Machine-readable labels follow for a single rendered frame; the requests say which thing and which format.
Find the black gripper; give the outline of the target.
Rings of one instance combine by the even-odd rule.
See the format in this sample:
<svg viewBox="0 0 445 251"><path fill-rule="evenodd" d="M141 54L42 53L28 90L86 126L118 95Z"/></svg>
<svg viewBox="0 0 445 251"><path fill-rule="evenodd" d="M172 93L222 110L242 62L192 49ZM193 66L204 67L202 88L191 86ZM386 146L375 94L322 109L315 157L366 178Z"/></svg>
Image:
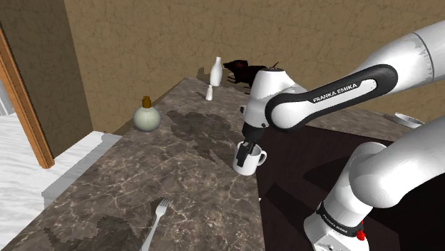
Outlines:
<svg viewBox="0 0 445 251"><path fill-rule="evenodd" d="M248 154L252 154L256 143L262 139L263 133L266 128L263 127L254 127L247 122L244 122L242 127L242 134L245 137L245 141L239 143L237 155L236 155L236 164L239 167L243 167L245 163L245 159Z"/></svg>

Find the dark robot stand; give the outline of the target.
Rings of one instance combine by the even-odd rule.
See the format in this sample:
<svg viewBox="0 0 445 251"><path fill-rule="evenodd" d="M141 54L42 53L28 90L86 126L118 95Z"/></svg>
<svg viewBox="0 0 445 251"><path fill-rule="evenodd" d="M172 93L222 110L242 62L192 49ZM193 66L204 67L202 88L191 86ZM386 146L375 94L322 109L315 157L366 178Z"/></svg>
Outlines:
<svg viewBox="0 0 445 251"><path fill-rule="evenodd" d="M295 133L268 128L256 172L265 251L313 251L304 219L327 196L355 148L370 139L305 126ZM445 174L364 219L370 251L445 251Z"/></svg>

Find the wooden door frame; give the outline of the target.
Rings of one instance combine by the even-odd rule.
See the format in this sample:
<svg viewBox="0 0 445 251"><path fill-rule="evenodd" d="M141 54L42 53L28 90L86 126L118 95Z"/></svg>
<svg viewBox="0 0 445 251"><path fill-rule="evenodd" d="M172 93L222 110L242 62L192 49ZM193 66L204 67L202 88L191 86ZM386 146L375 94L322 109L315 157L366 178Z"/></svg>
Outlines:
<svg viewBox="0 0 445 251"><path fill-rule="evenodd" d="M0 22L0 80L16 111L19 122L39 165L44 169L54 166L55 161L48 146L41 124L24 84L2 23Z"/></svg>

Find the white mug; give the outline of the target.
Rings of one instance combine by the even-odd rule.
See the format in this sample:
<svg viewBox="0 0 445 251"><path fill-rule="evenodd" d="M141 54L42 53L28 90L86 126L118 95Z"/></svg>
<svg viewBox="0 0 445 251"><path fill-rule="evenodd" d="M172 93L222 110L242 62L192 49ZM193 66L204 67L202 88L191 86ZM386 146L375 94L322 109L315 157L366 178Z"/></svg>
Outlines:
<svg viewBox="0 0 445 251"><path fill-rule="evenodd" d="M258 166L262 165L267 159L267 153L261 149L259 145L255 145L252 152L249 153L245 159L243 165L238 164L236 158L237 154L240 152L242 142L237 144L237 150L235 157L232 162L232 167L234 171L241 175L252 175L255 173Z"/></svg>

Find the white plate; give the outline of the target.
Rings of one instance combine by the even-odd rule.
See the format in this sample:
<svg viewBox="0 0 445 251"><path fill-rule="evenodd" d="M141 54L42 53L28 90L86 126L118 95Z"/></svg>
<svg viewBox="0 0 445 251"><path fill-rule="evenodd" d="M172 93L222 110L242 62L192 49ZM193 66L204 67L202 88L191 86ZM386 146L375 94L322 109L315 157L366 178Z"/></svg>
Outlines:
<svg viewBox="0 0 445 251"><path fill-rule="evenodd" d="M424 125L424 122L411 116L404 115L403 113L395 113L393 120L395 123L406 126L407 128L418 128L419 126Z"/></svg>

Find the round pale bottle brown cork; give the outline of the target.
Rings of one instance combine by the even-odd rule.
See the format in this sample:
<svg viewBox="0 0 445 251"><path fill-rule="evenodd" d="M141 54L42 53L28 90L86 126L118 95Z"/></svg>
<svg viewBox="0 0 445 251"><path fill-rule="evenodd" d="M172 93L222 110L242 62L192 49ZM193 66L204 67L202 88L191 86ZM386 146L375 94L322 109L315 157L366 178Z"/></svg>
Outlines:
<svg viewBox="0 0 445 251"><path fill-rule="evenodd" d="M137 108L133 114L133 124L136 129L143 132L151 132L161 124L161 115L158 109L152 107L149 96L144 96L142 106Z"/></svg>

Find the tall white bottle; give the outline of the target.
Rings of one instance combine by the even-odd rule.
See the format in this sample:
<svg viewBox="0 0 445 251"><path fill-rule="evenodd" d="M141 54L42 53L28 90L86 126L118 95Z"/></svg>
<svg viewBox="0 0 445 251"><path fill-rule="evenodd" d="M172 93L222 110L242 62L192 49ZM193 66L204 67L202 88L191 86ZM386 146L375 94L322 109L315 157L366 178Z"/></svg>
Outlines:
<svg viewBox="0 0 445 251"><path fill-rule="evenodd" d="M221 58L217 56L215 58L215 63L210 71L210 85L219 86L221 83L222 74L223 74L223 69L221 66Z"/></svg>

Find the black rat figure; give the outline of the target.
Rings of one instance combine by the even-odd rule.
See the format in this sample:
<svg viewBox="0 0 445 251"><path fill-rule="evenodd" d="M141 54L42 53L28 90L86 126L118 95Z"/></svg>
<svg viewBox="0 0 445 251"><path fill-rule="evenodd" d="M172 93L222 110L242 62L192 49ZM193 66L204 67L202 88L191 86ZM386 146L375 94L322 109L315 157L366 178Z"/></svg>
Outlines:
<svg viewBox="0 0 445 251"><path fill-rule="evenodd" d="M266 66L249 65L248 61L240 59L223 63L222 65L233 73L233 76L227 77L227 81L234 84L246 83L249 85L249 88L252 88L257 72L267 68Z"/></svg>

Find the silver fork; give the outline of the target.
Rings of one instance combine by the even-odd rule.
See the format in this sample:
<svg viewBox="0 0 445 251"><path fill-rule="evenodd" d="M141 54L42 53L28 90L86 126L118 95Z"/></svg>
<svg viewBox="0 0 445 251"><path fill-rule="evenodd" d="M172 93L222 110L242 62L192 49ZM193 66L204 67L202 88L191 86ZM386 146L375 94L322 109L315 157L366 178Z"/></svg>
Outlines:
<svg viewBox="0 0 445 251"><path fill-rule="evenodd" d="M155 209L155 222L153 223L153 226L139 251L149 251L150 244L152 242L155 230L157 229L158 223L162 218L162 216L164 216L171 201L172 201L171 198L163 198L162 201L157 206L157 208Z"/></svg>

